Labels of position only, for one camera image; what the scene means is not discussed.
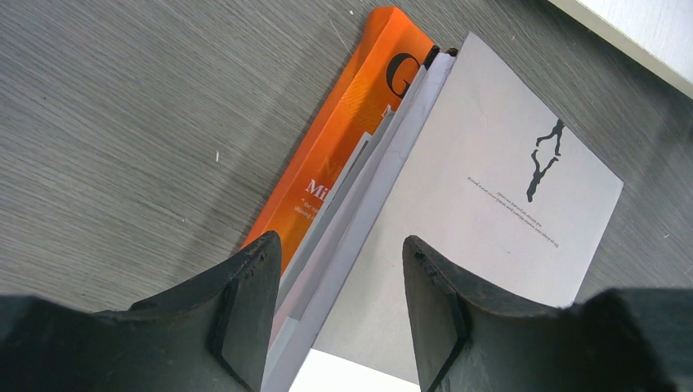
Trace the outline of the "grey white portfolio file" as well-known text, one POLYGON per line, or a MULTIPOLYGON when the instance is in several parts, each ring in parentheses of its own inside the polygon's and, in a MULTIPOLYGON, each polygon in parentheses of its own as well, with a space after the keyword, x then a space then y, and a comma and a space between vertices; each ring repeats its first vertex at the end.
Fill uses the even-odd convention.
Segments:
POLYGON ((416 236, 487 282, 566 307, 624 184, 474 33, 362 136, 279 285, 264 391, 434 389, 446 301, 403 261, 416 236))

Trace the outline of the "orange book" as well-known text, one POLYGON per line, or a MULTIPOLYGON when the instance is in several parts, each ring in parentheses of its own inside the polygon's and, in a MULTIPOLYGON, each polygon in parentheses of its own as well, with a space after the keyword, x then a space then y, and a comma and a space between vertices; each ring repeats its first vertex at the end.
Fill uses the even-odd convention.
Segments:
POLYGON ((339 175, 400 106, 433 41, 398 7, 373 9, 359 45, 244 240, 275 231, 287 267, 339 175))

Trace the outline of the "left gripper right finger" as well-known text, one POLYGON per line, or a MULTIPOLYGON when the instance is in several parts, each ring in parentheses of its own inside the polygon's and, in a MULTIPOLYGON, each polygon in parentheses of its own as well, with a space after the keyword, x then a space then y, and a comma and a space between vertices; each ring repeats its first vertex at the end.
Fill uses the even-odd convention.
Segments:
POLYGON ((611 288, 566 308, 511 293, 417 236, 402 250, 423 391, 689 391, 692 292, 611 288))

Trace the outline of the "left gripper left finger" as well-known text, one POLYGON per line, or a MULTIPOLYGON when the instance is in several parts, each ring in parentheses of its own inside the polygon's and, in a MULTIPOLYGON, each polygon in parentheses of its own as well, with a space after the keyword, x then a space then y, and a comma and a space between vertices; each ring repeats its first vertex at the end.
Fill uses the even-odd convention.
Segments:
POLYGON ((1 298, 4 391, 258 391, 281 275, 268 231, 127 310, 1 298))

